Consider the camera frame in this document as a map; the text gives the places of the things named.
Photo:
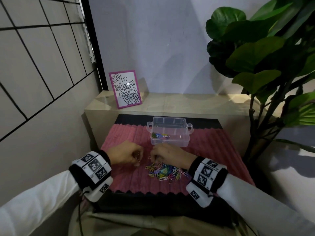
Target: clear plastic box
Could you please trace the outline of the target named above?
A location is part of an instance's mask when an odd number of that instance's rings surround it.
[[[168,143],[179,147],[188,146],[189,135],[194,131],[185,118],[171,117],[154,117],[147,123],[147,130],[151,133],[152,145]]]

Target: container handle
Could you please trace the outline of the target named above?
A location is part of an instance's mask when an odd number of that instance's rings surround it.
[[[150,125],[153,126],[153,123],[152,123],[152,122],[148,122],[148,123],[147,123],[147,130],[148,130],[148,132],[151,133],[151,132],[152,132],[152,129],[149,128]]]
[[[192,124],[191,123],[188,123],[187,124],[187,127],[190,127],[190,130],[188,129],[188,134],[192,134],[194,132],[194,128],[192,127]]]

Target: person's left hand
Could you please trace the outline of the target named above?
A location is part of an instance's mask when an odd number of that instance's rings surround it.
[[[132,163],[138,167],[143,157],[143,147],[126,140],[115,147],[109,148],[106,153],[111,160],[111,165]]]

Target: pink picture frame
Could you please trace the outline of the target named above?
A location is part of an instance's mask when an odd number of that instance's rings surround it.
[[[126,70],[108,74],[118,109],[142,104],[136,71]]]

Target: black cable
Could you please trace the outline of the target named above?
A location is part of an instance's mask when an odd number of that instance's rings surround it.
[[[80,202],[79,202],[79,227],[80,227],[81,236],[84,236],[84,235],[83,235],[83,230],[82,230],[80,208],[81,208],[81,202],[83,201],[83,197],[84,197],[84,194],[85,194],[85,193],[89,193],[89,191],[85,191],[85,192],[82,194],[81,199],[80,199]]]
[[[246,223],[246,221],[244,220],[245,224],[250,228],[250,230],[256,235],[256,236],[259,236],[259,233],[258,235],[255,233],[255,231]]]

